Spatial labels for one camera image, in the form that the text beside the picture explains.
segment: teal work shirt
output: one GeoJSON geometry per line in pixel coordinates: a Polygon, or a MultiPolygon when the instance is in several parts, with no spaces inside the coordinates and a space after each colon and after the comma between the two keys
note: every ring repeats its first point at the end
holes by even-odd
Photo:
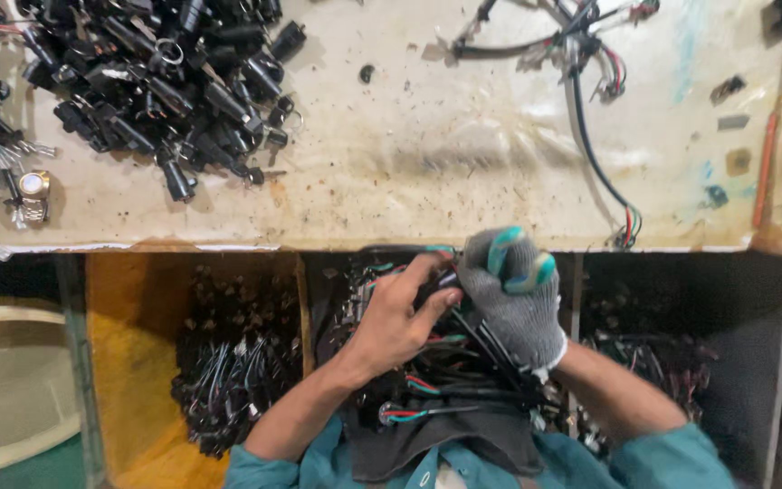
{"type": "MultiPolygon", "coordinates": [[[[352,480],[349,447],[340,445],[342,421],[333,416],[304,453],[300,465],[261,460],[235,446],[225,476],[226,489],[360,489],[352,480]]],[[[695,425],[627,441],[609,466],[564,434],[534,436],[546,469],[535,478],[539,489],[729,489],[735,487],[711,440],[695,425]]],[[[467,489],[515,488],[515,476],[481,460],[459,442],[435,446],[418,467],[391,479],[387,489],[433,489],[441,461],[461,475],[467,489]]]]}

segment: orange stick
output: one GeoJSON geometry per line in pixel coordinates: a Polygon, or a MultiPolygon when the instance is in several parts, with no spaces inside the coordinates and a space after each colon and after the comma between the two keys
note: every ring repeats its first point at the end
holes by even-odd
{"type": "Polygon", "coordinates": [[[768,117],[766,142],[762,148],[762,166],[759,168],[759,183],[756,189],[756,207],[753,210],[753,227],[762,224],[762,211],[765,210],[766,193],[768,192],[768,177],[771,175],[771,160],[774,152],[774,138],[777,135],[777,111],[768,117]]]}

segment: worker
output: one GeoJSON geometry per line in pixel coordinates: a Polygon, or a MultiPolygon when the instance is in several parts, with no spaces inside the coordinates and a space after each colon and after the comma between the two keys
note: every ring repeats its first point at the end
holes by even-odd
{"type": "MultiPolygon", "coordinates": [[[[500,280],[486,270],[488,249],[499,232],[485,231],[467,241],[458,264],[463,291],[440,290],[418,311],[412,305],[419,286],[448,257],[420,254],[405,272],[380,278],[348,343],[283,396],[243,445],[232,449],[225,487],[734,487],[711,440],[679,406],[614,361],[566,338],[557,318],[556,272],[531,293],[505,294],[500,280]],[[591,413],[616,447],[607,465],[565,434],[536,433],[532,439],[544,468],[533,478],[506,472],[456,440],[430,448],[420,462],[383,484],[352,479],[350,447],[341,443],[342,421],[334,412],[371,379],[414,358],[436,321],[462,300],[464,291],[510,356],[535,372],[550,372],[591,413]]],[[[508,251],[506,266],[522,270],[536,253],[525,239],[508,251]]]]}

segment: gloved hand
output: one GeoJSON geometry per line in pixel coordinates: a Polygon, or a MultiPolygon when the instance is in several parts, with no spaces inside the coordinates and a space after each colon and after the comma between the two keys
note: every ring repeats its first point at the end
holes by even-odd
{"type": "Polygon", "coordinates": [[[487,255],[494,238],[505,229],[486,230],[469,240],[458,265],[464,291],[512,360],[537,372],[553,369],[566,354],[567,339],[559,327],[559,275],[522,294],[506,294],[503,280],[527,275],[539,255],[533,241],[522,239],[508,249],[500,277],[487,271],[487,255]]]}

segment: hand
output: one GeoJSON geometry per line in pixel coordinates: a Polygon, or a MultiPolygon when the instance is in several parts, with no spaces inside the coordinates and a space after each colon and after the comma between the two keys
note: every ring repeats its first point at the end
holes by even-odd
{"type": "Polygon", "coordinates": [[[361,324],[338,354],[355,383],[364,385],[414,358],[440,316],[461,302],[463,292],[450,288],[431,295],[418,312],[412,306],[418,287],[445,261],[439,253],[421,254],[406,271],[376,282],[361,324]]]}
{"type": "Polygon", "coordinates": [[[505,273],[494,277],[487,271],[487,254],[503,231],[486,230],[467,241],[458,277],[512,360],[534,372],[550,370],[567,349],[566,334],[557,320],[559,276],[554,271],[549,281],[533,292],[506,294],[502,279],[526,275],[539,249],[530,239],[512,245],[505,257],[505,273]]]}

